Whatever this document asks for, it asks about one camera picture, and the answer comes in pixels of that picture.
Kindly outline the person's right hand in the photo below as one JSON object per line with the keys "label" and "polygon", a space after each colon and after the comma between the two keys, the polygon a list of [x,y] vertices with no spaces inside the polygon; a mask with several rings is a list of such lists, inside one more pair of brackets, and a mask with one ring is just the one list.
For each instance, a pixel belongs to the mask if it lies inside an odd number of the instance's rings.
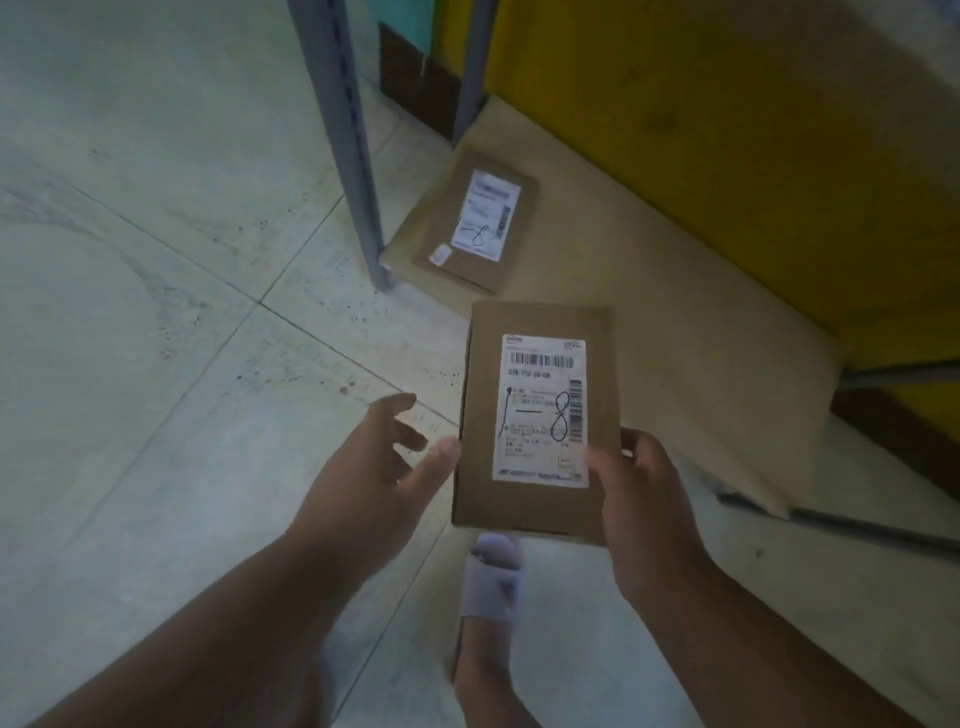
{"label": "person's right hand", "polygon": [[622,427],[634,484],[604,491],[602,519],[614,579],[640,616],[667,605],[714,568],[677,467],[648,432]]}

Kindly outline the person's left hand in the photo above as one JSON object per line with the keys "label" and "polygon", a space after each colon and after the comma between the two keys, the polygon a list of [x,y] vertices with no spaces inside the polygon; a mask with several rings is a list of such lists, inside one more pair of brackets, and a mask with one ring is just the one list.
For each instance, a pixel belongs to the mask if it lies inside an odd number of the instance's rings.
{"label": "person's left hand", "polygon": [[283,544],[318,571],[325,591],[350,597],[396,558],[423,512],[411,512],[398,484],[435,442],[401,420],[412,393],[374,401],[323,465]]}

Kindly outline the brown cardboard parcel white label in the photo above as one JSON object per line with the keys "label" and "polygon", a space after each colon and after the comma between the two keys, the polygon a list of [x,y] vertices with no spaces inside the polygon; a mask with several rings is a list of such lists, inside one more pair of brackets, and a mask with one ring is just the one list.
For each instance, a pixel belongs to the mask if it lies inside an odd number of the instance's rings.
{"label": "brown cardboard parcel white label", "polygon": [[534,177],[462,149],[414,262],[496,295],[517,267],[542,199]]}
{"label": "brown cardboard parcel white label", "polygon": [[451,522],[603,547],[588,448],[618,452],[614,313],[480,300],[466,343]]}

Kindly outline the person's right forearm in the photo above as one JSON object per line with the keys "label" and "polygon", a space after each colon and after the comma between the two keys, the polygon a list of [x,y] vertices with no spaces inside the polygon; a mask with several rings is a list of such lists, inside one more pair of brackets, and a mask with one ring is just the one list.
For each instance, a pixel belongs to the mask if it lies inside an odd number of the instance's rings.
{"label": "person's right forearm", "polygon": [[923,728],[710,557],[613,564],[705,728]]}

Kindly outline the person's left forearm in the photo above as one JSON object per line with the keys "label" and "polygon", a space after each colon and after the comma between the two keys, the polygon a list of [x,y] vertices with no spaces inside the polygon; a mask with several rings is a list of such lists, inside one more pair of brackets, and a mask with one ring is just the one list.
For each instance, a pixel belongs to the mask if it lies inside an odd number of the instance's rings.
{"label": "person's left forearm", "polygon": [[26,728],[329,728],[323,646],[363,583],[346,556],[277,539]]}

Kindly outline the white slipper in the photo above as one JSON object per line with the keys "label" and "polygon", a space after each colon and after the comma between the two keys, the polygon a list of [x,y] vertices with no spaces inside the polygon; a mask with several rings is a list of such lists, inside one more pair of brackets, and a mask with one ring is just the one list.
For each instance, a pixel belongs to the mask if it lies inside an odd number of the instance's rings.
{"label": "white slipper", "polygon": [[488,620],[514,628],[522,579],[520,544],[503,533],[480,533],[465,561],[460,619]]}

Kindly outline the large flat cardboard sheet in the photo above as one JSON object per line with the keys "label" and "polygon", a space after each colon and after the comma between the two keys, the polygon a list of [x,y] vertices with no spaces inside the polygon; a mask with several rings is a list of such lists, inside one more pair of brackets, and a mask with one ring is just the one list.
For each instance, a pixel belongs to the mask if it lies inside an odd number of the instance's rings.
{"label": "large flat cardboard sheet", "polygon": [[515,109],[493,97],[380,261],[464,317],[482,297],[415,255],[468,151],[534,178],[539,195],[498,299],[610,308],[620,412],[775,516],[810,504],[841,346]]}

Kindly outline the person's bare foot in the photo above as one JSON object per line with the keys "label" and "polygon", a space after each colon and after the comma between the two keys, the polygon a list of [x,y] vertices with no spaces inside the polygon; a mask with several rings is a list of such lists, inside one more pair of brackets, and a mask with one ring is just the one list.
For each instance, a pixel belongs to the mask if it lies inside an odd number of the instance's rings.
{"label": "person's bare foot", "polygon": [[508,622],[461,618],[452,673],[466,728],[543,728],[514,690]]}

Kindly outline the yellow panel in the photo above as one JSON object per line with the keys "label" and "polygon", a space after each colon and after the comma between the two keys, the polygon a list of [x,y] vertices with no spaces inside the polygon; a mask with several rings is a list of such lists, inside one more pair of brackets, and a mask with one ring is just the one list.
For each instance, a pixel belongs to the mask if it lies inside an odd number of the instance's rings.
{"label": "yellow panel", "polygon": [[486,89],[850,368],[960,359],[960,0],[499,0]]}

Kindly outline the grey metal shelf post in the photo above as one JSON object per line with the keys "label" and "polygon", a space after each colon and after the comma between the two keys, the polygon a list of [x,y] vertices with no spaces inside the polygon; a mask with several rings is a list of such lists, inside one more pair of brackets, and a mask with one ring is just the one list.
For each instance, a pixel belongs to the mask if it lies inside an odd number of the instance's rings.
{"label": "grey metal shelf post", "polygon": [[286,0],[366,272],[391,288],[346,0]]}
{"label": "grey metal shelf post", "polygon": [[466,33],[463,69],[452,130],[457,147],[486,102],[485,75],[498,16],[499,0],[472,0]]}

